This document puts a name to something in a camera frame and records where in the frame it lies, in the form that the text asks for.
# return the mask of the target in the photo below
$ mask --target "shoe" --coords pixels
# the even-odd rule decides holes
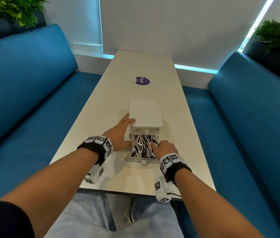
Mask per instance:
[[[131,224],[132,222],[134,222],[134,219],[131,215],[131,210],[134,203],[134,197],[130,196],[130,198],[131,198],[130,206],[127,207],[123,213],[123,220],[125,224]]]

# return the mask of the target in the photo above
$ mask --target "white table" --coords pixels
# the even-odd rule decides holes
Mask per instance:
[[[138,85],[136,77],[149,79]],[[163,120],[159,140],[174,143],[193,173],[215,189],[172,58],[119,50],[106,69],[51,163],[74,151],[92,135],[113,127],[128,112],[129,99],[155,99]],[[154,178],[162,175],[158,164],[146,166],[123,160],[114,152],[97,184],[83,181],[80,188],[108,193],[155,196]],[[171,192],[179,194],[172,185]]]

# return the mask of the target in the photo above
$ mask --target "hand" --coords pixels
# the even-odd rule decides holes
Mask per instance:
[[[176,153],[179,154],[174,144],[169,143],[167,140],[162,140],[157,146],[155,143],[150,142],[151,148],[153,150],[154,156],[157,160],[160,160],[163,156]]]
[[[129,119],[129,116],[130,113],[127,113],[116,126],[103,134],[103,136],[110,138],[112,145],[114,146],[114,151],[121,151],[125,148],[135,146],[135,143],[132,143],[132,141],[125,141],[123,138],[129,124],[135,122],[135,119]]]

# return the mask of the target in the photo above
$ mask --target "black sleeve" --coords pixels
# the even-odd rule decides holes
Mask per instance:
[[[20,207],[4,201],[0,201],[0,237],[34,238],[27,214]]]

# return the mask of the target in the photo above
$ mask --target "plant planter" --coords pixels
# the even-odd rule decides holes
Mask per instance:
[[[26,29],[25,27],[20,27],[19,24],[15,22],[9,22],[4,18],[0,18],[0,38],[22,33],[33,28],[46,26],[46,21],[42,11],[36,11],[34,12],[34,15],[37,17],[38,23],[35,24],[35,27],[29,29]]]
[[[268,52],[267,46],[258,41],[249,44],[245,55],[280,77],[280,52]]]

